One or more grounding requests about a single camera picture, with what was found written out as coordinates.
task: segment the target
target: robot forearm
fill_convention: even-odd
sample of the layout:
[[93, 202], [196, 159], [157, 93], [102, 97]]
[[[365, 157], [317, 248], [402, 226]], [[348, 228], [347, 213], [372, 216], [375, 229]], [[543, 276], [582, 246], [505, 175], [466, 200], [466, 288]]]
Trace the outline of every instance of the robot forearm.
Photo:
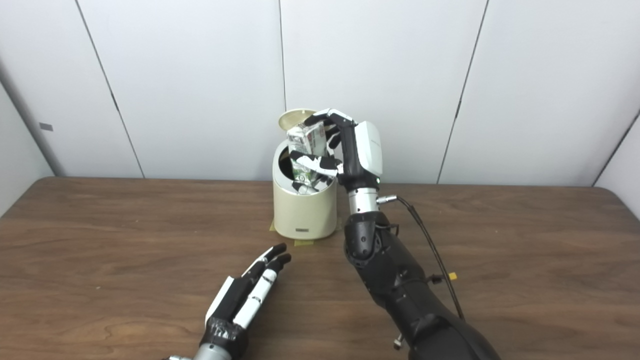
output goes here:
[[431, 278], [388, 225], [379, 211], [351, 215], [344, 228], [345, 253], [404, 336], [410, 359], [499, 359], [480, 333], [433, 294]]

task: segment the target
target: wooden table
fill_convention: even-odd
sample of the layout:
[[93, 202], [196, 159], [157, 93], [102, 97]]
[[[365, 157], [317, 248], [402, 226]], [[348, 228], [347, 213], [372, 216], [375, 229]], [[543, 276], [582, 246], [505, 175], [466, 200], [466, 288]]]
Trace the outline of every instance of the wooden table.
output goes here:
[[[382, 186], [412, 201], [503, 359], [640, 359], [640, 222], [607, 190]], [[227, 275], [265, 248], [271, 183], [50, 177], [0, 220], [0, 359], [192, 356]], [[344, 218], [348, 205], [340, 194]], [[386, 205], [426, 271], [400, 204]], [[342, 254], [294, 247], [246, 359], [406, 359]], [[451, 305], [444, 285], [435, 291]]]

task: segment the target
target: wire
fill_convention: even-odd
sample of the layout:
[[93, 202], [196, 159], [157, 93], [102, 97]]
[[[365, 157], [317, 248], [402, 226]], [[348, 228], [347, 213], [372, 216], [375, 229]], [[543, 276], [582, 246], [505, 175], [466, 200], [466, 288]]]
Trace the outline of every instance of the wire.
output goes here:
[[386, 225], [386, 226], [380, 226], [380, 225], [376, 224], [376, 228], [377, 229], [383, 229], [383, 230], [389, 230], [389, 231], [391, 231], [391, 229], [395, 229], [396, 230], [396, 237], [400, 233], [400, 224], [389, 224], [389, 225]]
[[463, 321], [465, 321], [465, 315], [462, 313], [462, 307], [460, 306], [460, 301], [458, 301], [458, 297], [456, 296], [456, 290], [453, 289], [453, 284], [451, 284], [451, 279], [449, 278], [449, 273], [447, 272], [447, 269], [444, 267], [444, 263], [442, 262], [442, 258], [440, 257], [440, 254], [438, 253], [438, 249], [436, 249], [436, 245], [433, 243], [433, 240], [431, 239], [431, 235], [429, 235], [429, 232], [427, 231], [426, 227], [424, 227], [424, 222], [422, 222], [422, 219], [420, 218], [420, 215], [418, 215], [418, 213], [415, 210], [415, 208], [413, 207], [413, 205], [409, 204], [406, 200], [404, 200], [400, 196], [398, 196], [397, 199], [398, 199], [399, 202], [402, 202], [403, 205], [407, 208], [407, 210], [409, 211], [411, 216], [413, 216], [413, 219], [415, 220], [415, 222], [418, 223], [418, 226], [422, 230], [422, 233], [424, 234], [424, 237], [427, 238], [427, 242], [429, 243], [429, 246], [431, 247], [431, 251], [433, 252], [434, 257], [436, 258], [436, 261], [438, 262], [438, 266], [440, 267], [440, 271], [442, 271], [442, 276], [444, 277], [444, 281], [447, 283], [447, 287], [449, 288], [449, 293], [451, 294], [451, 298], [453, 299], [453, 304], [456, 306], [456, 310], [458, 312], [458, 316]]

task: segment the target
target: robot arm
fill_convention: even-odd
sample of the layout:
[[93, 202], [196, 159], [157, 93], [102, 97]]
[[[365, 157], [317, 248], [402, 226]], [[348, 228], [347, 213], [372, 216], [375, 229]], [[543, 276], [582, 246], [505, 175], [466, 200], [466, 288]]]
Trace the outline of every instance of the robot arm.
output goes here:
[[499, 360], [487, 340], [461, 316], [450, 312], [429, 288], [429, 282], [448, 276], [444, 266], [442, 276], [425, 276], [400, 239], [390, 232], [392, 225], [380, 212], [380, 204], [398, 198], [378, 196], [382, 151], [376, 127], [368, 122], [358, 124], [331, 109], [313, 114], [305, 123], [319, 121], [333, 126], [327, 130], [334, 135], [330, 147], [342, 142], [344, 162], [299, 152], [290, 156], [312, 170], [337, 177], [345, 187], [351, 210], [344, 226], [345, 255], [375, 303], [387, 311], [409, 344], [409, 359]]

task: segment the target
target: robotic hand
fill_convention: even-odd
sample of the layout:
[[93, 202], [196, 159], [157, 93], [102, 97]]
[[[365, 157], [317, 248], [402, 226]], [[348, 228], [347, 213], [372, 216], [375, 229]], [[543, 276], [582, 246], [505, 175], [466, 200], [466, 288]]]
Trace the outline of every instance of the robotic hand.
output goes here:
[[[205, 333], [193, 360], [237, 360], [248, 345], [246, 330], [257, 314], [278, 272], [291, 261], [281, 243], [260, 255], [238, 279], [227, 277], [205, 316]], [[191, 360], [170, 356], [165, 360]]]
[[[406, 340], [410, 360], [499, 360], [489, 342], [465, 322], [448, 273], [413, 206], [395, 195], [378, 196], [382, 150], [376, 127], [357, 123], [333, 109], [313, 114], [305, 124], [320, 121], [331, 126], [326, 132], [327, 138], [333, 137], [330, 148], [342, 142], [344, 162], [296, 151], [290, 157], [320, 174], [336, 177], [347, 190], [351, 216], [344, 226], [344, 252], [375, 303], [389, 313], [400, 330], [396, 348]], [[420, 225], [443, 275], [426, 277], [400, 239], [390, 232], [394, 225], [380, 211], [380, 204], [394, 200], [407, 206]], [[454, 297], [458, 316], [429, 289], [430, 281], [442, 279]]]

